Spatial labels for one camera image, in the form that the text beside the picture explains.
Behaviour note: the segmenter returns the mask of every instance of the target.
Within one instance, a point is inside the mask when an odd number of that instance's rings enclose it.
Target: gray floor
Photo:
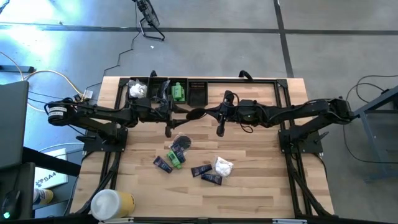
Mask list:
[[[134,27],[134,5],[119,1],[47,1],[30,3],[13,0],[0,15],[0,21],[38,22],[69,25]],[[394,0],[280,0],[287,29],[398,29],[398,3]],[[162,27],[261,28],[277,29],[271,0],[153,0]],[[24,16],[15,16],[16,12]],[[130,47],[133,32],[59,32],[18,27],[0,30],[0,50],[20,65],[39,70],[52,69],[66,74],[80,90],[98,83],[105,68],[116,65],[118,54]],[[149,75],[156,70],[163,76],[235,77],[242,69],[254,77],[286,77],[278,34],[165,33],[165,42],[139,36],[134,51],[121,57],[120,67],[106,75]],[[365,75],[396,75],[398,40],[395,35],[287,35],[295,77],[305,79],[309,98],[347,94]],[[0,57],[0,64],[10,64]],[[18,81],[17,74],[0,73],[0,83]],[[370,78],[382,88],[396,86],[398,78]],[[38,74],[30,80],[38,93],[66,97],[75,94],[67,83],[51,74]],[[94,88],[98,94],[99,87]],[[365,99],[380,92],[359,88]],[[50,101],[45,97],[32,98]],[[353,109],[363,103],[352,94]],[[63,142],[77,142],[68,127],[47,123],[46,115],[28,109],[25,145],[40,149]],[[377,166],[354,160],[345,149],[341,126],[331,125],[323,140],[333,206],[337,215],[384,222],[398,220],[397,179],[365,184],[377,173]],[[360,123],[347,127],[348,144],[354,154],[374,159]],[[65,204],[38,210],[38,217],[60,215]]]

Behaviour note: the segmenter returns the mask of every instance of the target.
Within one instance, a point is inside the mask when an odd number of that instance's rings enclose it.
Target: wooden table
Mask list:
[[[104,77],[99,105],[114,107],[119,78]],[[303,79],[287,80],[292,104],[307,101]],[[276,104],[272,85],[225,83],[209,84],[208,107],[219,105],[225,90],[237,93],[240,99],[256,99],[265,105]],[[182,118],[177,115],[182,114],[176,114],[174,118]],[[298,119],[296,123],[302,124],[308,119]],[[227,123],[224,137],[219,138],[216,135],[217,125],[215,119],[205,116],[176,128],[172,138],[165,137],[164,123],[139,123],[129,130],[116,190],[134,195],[137,205],[132,217],[294,217],[286,161],[280,153],[277,139],[279,126],[269,129],[259,126],[249,134],[238,124]],[[183,169],[174,169],[168,174],[152,162],[156,156],[168,161],[165,158],[168,145],[179,132],[190,136],[193,144],[187,152]],[[191,167],[209,164],[216,156],[234,164],[231,175],[223,179],[222,186],[192,177]],[[97,187],[103,157],[103,152],[95,152],[81,165],[71,212],[77,211]],[[333,213],[321,162],[312,154],[303,154],[302,157],[308,187],[325,209]],[[298,190],[298,194],[300,208],[305,211],[301,191]]]

